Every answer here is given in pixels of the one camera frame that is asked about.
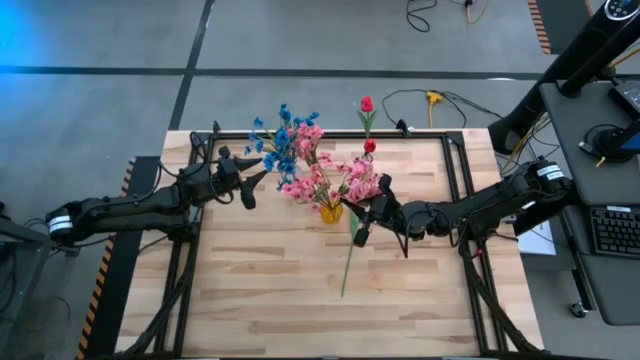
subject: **red flower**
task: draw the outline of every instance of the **red flower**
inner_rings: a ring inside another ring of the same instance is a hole
[[[373,139],[367,139],[367,141],[364,142],[364,151],[367,153],[376,151],[376,141]]]
[[[371,100],[371,96],[365,96],[360,101],[360,110],[362,112],[371,112],[373,111],[373,100]]]

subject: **white paper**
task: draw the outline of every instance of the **white paper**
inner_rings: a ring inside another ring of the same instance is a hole
[[[548,221],[518,236],[518,249],[523,254],[555,255],[556,248],[553,242],[545,240],[542,236],[553,240]]]

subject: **wooden tabletop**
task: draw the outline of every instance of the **wooden tabletop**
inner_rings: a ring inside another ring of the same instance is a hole
[[[486,129],[462,131],[475,188],[499,181]],[[167,134],[162,161],[170,170],[187,163],[188,135]],[[226,145],[242,156],[246,143],[219,141],[216,147]],[[334,160],[349,161],[362,154],[362,144],[326,140],[320,146]],[[392,176],[401,202],[451,199],[439,141],[377,144],[375,169]],[[455,150],[453,157],[464,196]],[[256,166],[247,175],[262,169]],[[341,297],[351,240],[348,212],[338,224],[326,225],[307,206],[285,199],[276,190],[278,178],[269,174],[261,182],[254,210],[245,210],[239,199],[226,206],[215,201],[206,205],[184,356],[478,354],[462,260],[448,238],[429,236],[411,243],[409,259],[404,259],[393,233],[373,229],[366,247],[354,249]],[[161,186],[172,182],[163,176]],[[513,235],[511,226],[499,231]],[[142,245],[161,235],[145,233]],[[529,341],[542,347],[517,243],[493,238],[487,246],[501,305]],[[118,350],[135,341],[160,307],[170,252],[165,241],[138,257]],[[486,308],[484,315],[490,343],[495,343]],[[176,317],[170,321],[168,344]]]

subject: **keyboard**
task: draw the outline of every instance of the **keyboard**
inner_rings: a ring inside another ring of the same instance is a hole
[[[640,259],[640,212],[591,208],[595,253]]]

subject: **metal pole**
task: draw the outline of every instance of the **metal pole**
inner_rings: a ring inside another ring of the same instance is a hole
[[[495,151],[502,154],[511,154],[513,149],[507,148],[506,144],[509,134],[515,132],[522,138],[540,119],[540,116],[545,111],[542,96],[538,91],[538,87],[541,84],[568,79],[582,64],[594,56],[613,34],[617,33],[629,22],[628,19],[616,20],[611,17],[607,9],[610,2],[611,0],[608,0],[600,7],[600,10],[593,15],[569,45],[569,48],[549,66],[516,108],[505,118],[489,126],[491,142]]]
[[[604,48],[562,84],[560,92],[567,96],[578,93],[594,74],[607,67],[620,53],[638,40],[638,36],[640,36],[640,16],[636,15]]]

